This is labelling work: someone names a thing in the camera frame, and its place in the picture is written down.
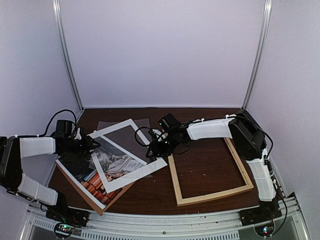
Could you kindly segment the clear acrylic sheet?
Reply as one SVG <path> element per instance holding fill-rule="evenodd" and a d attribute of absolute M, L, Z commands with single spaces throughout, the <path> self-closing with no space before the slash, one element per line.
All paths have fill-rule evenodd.
<path fill-rule="evenodd" d="M 118 122 L 102 122 L 99 121 L 97 125 L 97 131 L 110 127 L 114 124 L 117 124 Z M 140 127 L 150 127 L 149 119 L 138 119 L 134 120 L 134 123 L 137 125 L 138 128 Z M 151 141 L 152 138 L 148 135 L 147 128 L 141 129 L 139 133 L 142 133 L 146 136 L 148 141 Z M 135 130 L 131 127 L 131 125 L 126 126 L 124 128 L 118 129 L 114 132 L 108 133 L 105 135 L 106 138 L 109 138 L 111 141 L 115 142 L 122 148 L 126 149 L 128 152 L 132 153 L 136 157 L 139 157 L 140 159 L 144 160 L 147 163 L 153 162 L 154 159 L 146 158 L 146 151 L 147 148 L 140 146 L 137 141 L 135 140 Z"/>

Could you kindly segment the white mat board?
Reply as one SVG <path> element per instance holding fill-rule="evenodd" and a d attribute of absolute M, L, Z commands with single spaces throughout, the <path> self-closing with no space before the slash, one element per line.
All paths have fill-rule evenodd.
<path fill-rule="evenodd" d="M 101 144 L 91 154 L 90 162 L 94 164 L 107 192 L 113 192 L 127 186 L 167 166 L 161 157 L 146 157 L 150 160 L 154 159 L 154 161 L 147 163 L 105 137 L 106 134 L 127 126 L 131 126 L 135 130 L 134 135 L 137 135 L 137 140 L 140 140 L 143 145 L 150 143 L 143 133 L 139 133 L 140 130 L 132 119 L 95 130 L 89 134 L 92 139 Z"/>

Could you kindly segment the light wooden picture frame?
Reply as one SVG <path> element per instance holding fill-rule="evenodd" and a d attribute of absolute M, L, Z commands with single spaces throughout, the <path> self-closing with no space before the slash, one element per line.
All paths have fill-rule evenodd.
<path fill-rule="evenodd" d="M 228 189 L 228 190 L 210 193 L 210 194 L 204 194 L 204 195 L 199 195 L 199 196 L 194 196 L 194 197 L 183 198 L 181 186 L 180 186 L 180 182 L 179 182 L 179 178 L 178 178 L 178 173 L 177 173 L 177 169 L 176 169 L 175 159 L 174 159 L 174 156 L 171 154 L 170 156 L 167 157 L 167 159 L 168 159 L 168 165 L 169 165 L 169 169 L 170 169 L 170 174 L 171 174 L 172 184 L 173 184 L 173 188 L 174 188 L 174 194 L 175 194 L 177 207 L 189 206 L 189 205 L 200 204 L 200 203 L 215 201 L 215 200 L 219 200 L 219 199 L 224 199 L 227 197 L 231 197 L 231 196 L 235 196 L 238 194 L 242 194 L 242 193 L 251 191 L 254 188 L 254 184 L 251 181 L 251 178 L 249 177 L 249 174 L 248 174 L 246 168 L 244 167 L 243 162 L 242 162 L 241 158 L 239 157 L 231 139 L 224 138 L 223 140 L 224 140 L 225 144 L 227 145 L 228 150 L 230 151 L 230 153 L 233 157 L 233 160 L 235 161 L 235 163 L 237 165 L 237 168 L 241 174 L 241 177 L 242 177 L 245 185 L 235 187 L 232 189 Z"/>

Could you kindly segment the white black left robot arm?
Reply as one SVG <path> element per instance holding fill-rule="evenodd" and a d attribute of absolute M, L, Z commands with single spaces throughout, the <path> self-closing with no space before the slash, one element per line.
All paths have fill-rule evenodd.
<path fill-rule="evenodd" d="M 10 194 L 53 206 L 51 211 L 61 222 L 72 218 L 65 195 L 28 177 L 22 170 L 22 159 L 53 154 L 59 157 L 66 154 L 84 157 L 101 146 L 85 135 L 81 127 L 73 134 L 72 125 L 70 120 L 58 120 L 51 136 L 16 135 L 0 138 L 0 185 Z"/>

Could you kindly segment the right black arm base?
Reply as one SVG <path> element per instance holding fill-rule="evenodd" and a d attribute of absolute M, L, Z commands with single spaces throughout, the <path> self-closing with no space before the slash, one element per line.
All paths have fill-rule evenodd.
<path fill-rule="evenodd" d="M 242 226 L 254 225 L 281 217 L 279 200 L 280 198 L 276 195 L 272 201 L 259 201 L 258 207 L 241 210 L 239 217 Z"/>

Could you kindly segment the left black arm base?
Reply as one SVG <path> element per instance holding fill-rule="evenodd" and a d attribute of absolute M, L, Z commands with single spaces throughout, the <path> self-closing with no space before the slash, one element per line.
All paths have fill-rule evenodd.
<path fill-rule="evenodd" d="M 61 192 L 58 192 L 54 205 L 44 204 L 44 206 L 47 208 L 45 216 L 48 219 L 80 228 L 87 226 L 89 212 L 69 207 L 66 196 Z"/>

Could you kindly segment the books photo print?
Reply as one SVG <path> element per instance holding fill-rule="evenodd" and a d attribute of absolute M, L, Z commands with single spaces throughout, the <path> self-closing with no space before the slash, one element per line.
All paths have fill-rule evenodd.
<path fill-rule="evenodd" d="M 65 163 L 60 160 L 56 160 L 55 164 L 60 171 L 65 172 L 70 178 L 73 177 L 73 181 L 78 181 L 94 196 L 99 192 L 103 195 L 112 192 L 106 191 L 100 175 L 95 168 L 89 168 L 85 164 L 81 165 L 79 162 Z"/>

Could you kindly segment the brown backing board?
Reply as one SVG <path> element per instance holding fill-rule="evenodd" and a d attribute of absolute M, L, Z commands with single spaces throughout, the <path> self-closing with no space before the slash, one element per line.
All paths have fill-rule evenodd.
<path fill-rule="evenodd" d="M 96 211 L 99 215 L 102 215 L 107 209 L 109 209 L 133 184 L 130 183 L 125 187 L 115 190 L 111 193 L 103 195 L 98 192 L 96 196 L 90 193 L 82 184 L 77 180 L 73 181 L 73 176 L 70 177 L 66 172 L 61 171 L 63 176 L 68 180 L 72 187 L 80 194 L 80 196 L 90 205 L 90 207 Z"/>

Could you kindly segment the left round circuit board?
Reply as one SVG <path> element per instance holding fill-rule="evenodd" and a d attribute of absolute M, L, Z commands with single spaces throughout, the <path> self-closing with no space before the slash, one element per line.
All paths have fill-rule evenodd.
<path fill-rule="evenodd" d="M 74 226 L 62 222 L 57 223 L 53 228 L 54 234 L 61 239 L 70 237 L 73 234 L 74 230 Z"/>

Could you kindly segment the round circuit board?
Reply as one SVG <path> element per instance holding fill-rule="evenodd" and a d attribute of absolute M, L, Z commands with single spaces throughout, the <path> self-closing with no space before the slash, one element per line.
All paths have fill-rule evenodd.
<path fill-rule="evenodd" d="M 260 237 L 269 237 L 275 231 L 275 225 L 273 223 L 257 225 L 254 227 L 255 233 Z"/>
<path fill-rule="evenodd" d="M 54 234 L 61 239 L 70 237 L 73 234 L 74 230 L 74 226 L 62 222 L 57 223 L 53 228 Z"/>

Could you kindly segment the right round circuit board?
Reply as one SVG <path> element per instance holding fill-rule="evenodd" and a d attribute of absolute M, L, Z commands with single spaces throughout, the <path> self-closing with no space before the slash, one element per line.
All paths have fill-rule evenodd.
<path fill-rule="evenodd" d="M 273 223 L 257 225 L 254 227 L 255 233 L 260 237 L 269 237 L 275 231 L 275 225 Z"/>

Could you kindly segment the left aluminium corner post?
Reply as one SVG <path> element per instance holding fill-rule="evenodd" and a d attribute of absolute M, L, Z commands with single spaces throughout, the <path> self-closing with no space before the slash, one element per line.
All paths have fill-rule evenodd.
<path fill-rule="evenodd" d="M 74 95 L 77 107 L 80 111 L 83 111 L 84 107 L 83 107 L 83 103 L 81 101 L 79 90 L 78 90 L 78 87 L 76 84 L 76 80 L 75 80 L 75 76 L 74 76 L 74 72 L 73 72 L 73 68 L 72 68 L 72 64 L 71 64 L 71 59 L 70 59 L 70 55 L 69 55 L 69 51 L 68 51 L 60 1 L 53 0 L 52 6 L 53 6 L 53 14 L 55 17 L 57 30 L 58 30 L 58 34 L 59 34 L 60 45 L 61 45 L 63 61 L 64 61 L 67 77 L 68 77 L 68 80 L 69 80 L 71 90 Z"/>

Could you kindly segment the aluminium corner post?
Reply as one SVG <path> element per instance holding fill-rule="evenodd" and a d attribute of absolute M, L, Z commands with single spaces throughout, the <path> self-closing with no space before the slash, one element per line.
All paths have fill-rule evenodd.
<path fill-rule="evenodd" d="M 68 77 L 68 80 L 69 80 L 71 90 L 74 95 L 77 107 L 80 111 L 83 111 L 84 107 L 83 107 L 83 103 L 81 101 L 79 90 L 78 90 L 78 87 L 76 84 L 76 80 L 75 80 L 75 76 L 74 76 L 74 72 L 73 72 L 73 68 L 72 68 L 72 64 L 71 64 L 71 59 L 70 59 L 70 55 L 69 55 L 69 51 L 68 51 L 60 1 L 53 0 L 52 6 L 53 6 L 53 14 L 55 17 L 57 30 L 58 30 L 58 34 L 59 34 L 60 45 L 61 45 L 63 61 L 64 61 L 67 77 Z"/>
<path fill-rule="evenodd" d="M 270 22 L 271 22 L 271 16 L 272 16 L 272 7 L 273 7 L 273 1 L 272 0 L 265 0 L 264 1 L 264 8 L 263 8 L 263 14 L 262 14 L 262 21 L 260 26 L 260 33 L 259 33 L 259 39 L 256 49 L 256 54 L 253 61 L 253 66 L 249 78 L 249 83 L 247 86 L 246 94 L 242 103 L 242 109 L 247 109 L 251 96 L 254 91 L 255 83 L 259 74 L 259 69 L 262 63 L 263 59 L 263 53 L 264 48 L 266 46 L 268 33 L 270 29 Z"/>

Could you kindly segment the aluminium front rail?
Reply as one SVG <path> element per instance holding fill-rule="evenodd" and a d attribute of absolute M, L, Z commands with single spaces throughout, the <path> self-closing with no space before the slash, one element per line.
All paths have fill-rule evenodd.
<path fill-rule="evenodd" d="M 262 240 L 259 230 L 275 225 L 273 240 L 309 240 L 310 234 L 295 197 L 280 203 L 282 216 L 243 225 L 240 211 L 179 215 L 134 215 L 89 211 L 87 226 L 76 228 L 71 240 Z"/>

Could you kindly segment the right aluminium corner post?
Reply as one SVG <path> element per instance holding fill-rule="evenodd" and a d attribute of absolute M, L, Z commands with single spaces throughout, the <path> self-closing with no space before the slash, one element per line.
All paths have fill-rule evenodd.
<path fill-rule="evenodd" d="M 268 33 L 270 29 L 270 22 L 271 22 L 271 16 L 272 16 L 272 7 L 273 7 L 273 1 L 272 0 L 265 0 L 264 1 L 264 8 L 263 8 L 263 14 L 262 14 L 262 21 L 260 26 L 260 33 L 259 33 L 259 39 L 256 49 L 256 54 L 253 61 L 253 66 L 249 78 L 249 83 L 247 86 L 246 94 L 242 103 L 242 109 L 247 109 L 251 96 L 254 91 L 255 83 L 259 74 L 259 69 L 262 63 L 263 59 L 263 53 L 264 48 L 266 46 Z"/>

